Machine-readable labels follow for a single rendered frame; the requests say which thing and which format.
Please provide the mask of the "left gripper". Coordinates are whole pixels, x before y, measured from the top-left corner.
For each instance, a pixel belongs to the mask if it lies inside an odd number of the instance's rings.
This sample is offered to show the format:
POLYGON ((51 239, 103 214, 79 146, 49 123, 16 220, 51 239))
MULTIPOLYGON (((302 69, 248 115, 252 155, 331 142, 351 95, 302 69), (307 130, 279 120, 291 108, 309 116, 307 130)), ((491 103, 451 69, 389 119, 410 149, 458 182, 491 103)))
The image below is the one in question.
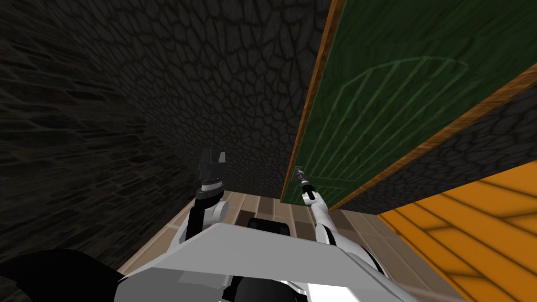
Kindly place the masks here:
POLYGON ((211 148, 204 148, 198 166, 199 179, 202 181, 222 178, 226 169, 225 152, 220 152, 218 161, 212 163, 211 148))

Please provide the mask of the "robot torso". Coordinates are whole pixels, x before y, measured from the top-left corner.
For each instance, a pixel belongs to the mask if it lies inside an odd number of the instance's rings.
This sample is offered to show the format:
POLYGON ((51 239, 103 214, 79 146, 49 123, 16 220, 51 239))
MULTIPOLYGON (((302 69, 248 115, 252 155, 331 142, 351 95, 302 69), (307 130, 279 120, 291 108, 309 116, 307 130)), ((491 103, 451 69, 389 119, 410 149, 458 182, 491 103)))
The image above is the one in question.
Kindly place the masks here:
POLYGON ((216 223, 128 274, 113 302, 418 302, 337 246, 216 223))

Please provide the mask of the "green door leaf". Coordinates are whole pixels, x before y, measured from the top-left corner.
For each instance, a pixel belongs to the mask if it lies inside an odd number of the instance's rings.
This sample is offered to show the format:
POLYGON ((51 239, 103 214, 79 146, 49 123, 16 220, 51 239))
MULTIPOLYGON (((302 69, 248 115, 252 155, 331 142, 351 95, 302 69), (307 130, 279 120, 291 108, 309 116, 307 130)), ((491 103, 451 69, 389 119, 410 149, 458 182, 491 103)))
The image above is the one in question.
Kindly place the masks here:
POLYGON ((291 163, 330 209, 537 82, 537 0, 335 0, 291 163))

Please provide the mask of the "orange panelled door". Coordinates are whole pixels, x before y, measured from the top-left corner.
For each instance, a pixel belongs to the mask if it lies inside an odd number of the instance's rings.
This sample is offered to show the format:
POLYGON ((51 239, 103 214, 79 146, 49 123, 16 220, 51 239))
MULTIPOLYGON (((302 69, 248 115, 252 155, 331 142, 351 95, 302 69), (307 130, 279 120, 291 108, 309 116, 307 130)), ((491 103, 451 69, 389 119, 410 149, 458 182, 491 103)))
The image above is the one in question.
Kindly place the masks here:
POLYGON ((379 218, 468 302, 537 302, 537 160, 379 218))

